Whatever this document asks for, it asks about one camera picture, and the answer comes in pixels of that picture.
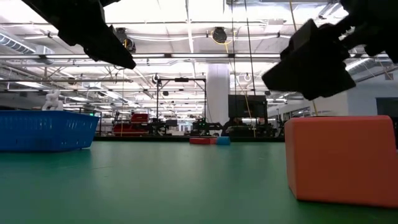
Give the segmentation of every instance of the red machine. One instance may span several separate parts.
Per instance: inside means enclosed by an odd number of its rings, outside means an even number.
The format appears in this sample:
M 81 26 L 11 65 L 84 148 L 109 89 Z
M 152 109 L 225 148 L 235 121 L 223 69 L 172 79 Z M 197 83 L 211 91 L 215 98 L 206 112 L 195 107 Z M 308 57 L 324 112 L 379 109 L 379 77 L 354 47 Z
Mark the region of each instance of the red machine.
M 116 113 L 113 125 L 115 136 L 146 136 L 149 134 L 148 114 L 132 114 L 130 121 L 118 121 L 119 113 Z

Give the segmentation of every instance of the white column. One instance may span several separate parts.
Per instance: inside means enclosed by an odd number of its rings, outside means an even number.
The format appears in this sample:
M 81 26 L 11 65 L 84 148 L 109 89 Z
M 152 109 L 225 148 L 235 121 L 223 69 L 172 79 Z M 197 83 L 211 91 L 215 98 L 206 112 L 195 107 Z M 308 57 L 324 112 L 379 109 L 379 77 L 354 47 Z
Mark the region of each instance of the white column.
M 209 64 L 207 73 L 206 117 L 211 123 L 222 125 L 229 120 L 229 66 L 228 64 Z

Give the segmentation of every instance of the metal frame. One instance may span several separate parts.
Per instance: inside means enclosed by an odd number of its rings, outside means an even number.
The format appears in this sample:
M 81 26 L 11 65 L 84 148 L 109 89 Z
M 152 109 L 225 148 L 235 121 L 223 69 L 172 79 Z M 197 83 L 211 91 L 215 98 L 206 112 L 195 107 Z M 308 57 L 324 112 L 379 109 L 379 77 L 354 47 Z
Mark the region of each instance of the metal frame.
M 159 119 L 159 91 L 162 90 L 167 84 L 169 84 L 169 82 L 179 82 L 178 81 L 179 78 L 159 78 L 157 80 L 157 82 L 161 82 L 161 81 L 166 81 L 166 83 L 164 83 L 164 85 L 159 88 L 159 85 L 156 83 L 156 118 Z M 185 78 L 185 80 L 189 81 L 194 81 L 195 83 L 197 83 L 197 81 L 203 81 L 205 83 L 205 88 L 203 89 L 200 85 L 200 88 L 205 92 L 205 105 L 203 107 L 203 109 L 205 110 L 205 119 L 206 119 L 206 101 L 207 101 L 207 84 L 206 84 L 206 78 Z

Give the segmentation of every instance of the orange cube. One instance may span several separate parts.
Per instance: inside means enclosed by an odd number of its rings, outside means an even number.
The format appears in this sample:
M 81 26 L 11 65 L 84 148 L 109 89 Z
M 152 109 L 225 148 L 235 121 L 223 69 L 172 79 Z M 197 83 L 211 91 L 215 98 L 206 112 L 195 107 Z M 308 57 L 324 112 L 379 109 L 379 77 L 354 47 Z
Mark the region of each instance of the orange cube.
M 299 200 L 398 208 L 398 154 L 388 116 L 293 118 L 287 177 Z

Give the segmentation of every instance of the blue crate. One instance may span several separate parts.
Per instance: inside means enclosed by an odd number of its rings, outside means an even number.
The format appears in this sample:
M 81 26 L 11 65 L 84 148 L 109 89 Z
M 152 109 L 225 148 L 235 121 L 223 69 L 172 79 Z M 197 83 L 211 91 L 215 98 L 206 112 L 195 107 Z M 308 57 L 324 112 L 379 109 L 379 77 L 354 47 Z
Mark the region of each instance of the blue crate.
M 60 152 L 90 147 L 98 120 L 67 111 L 0 111 L 0 151 Z

